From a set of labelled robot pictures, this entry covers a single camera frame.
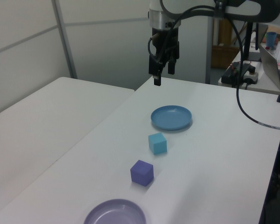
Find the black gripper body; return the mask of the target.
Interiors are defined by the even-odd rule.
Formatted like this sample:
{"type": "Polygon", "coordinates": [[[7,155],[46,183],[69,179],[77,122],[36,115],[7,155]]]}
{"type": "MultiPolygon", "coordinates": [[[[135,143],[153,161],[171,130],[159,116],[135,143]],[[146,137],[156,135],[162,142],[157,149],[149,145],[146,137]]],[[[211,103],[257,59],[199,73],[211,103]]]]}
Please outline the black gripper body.
{"type": "Polygon", "coordinates": [[[179,59],[178,28],[152,28],[152,45],[156,48],[155,58],[159,63],[179,59]]]}

